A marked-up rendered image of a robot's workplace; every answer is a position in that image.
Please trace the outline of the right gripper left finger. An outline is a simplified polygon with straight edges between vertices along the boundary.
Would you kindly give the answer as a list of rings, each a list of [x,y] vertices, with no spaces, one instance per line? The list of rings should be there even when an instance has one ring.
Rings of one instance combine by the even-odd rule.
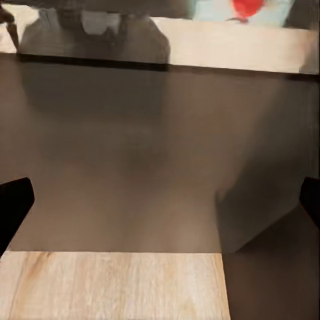
[[[29,178],[0,185],[0,257],[26,218],[34,200]]]

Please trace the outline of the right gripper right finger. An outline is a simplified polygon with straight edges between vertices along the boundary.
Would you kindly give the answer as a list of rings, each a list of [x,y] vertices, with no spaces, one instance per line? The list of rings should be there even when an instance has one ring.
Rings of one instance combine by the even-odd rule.
[[[320,230],[320,179],[307,177],[301,187],[299,203]]]

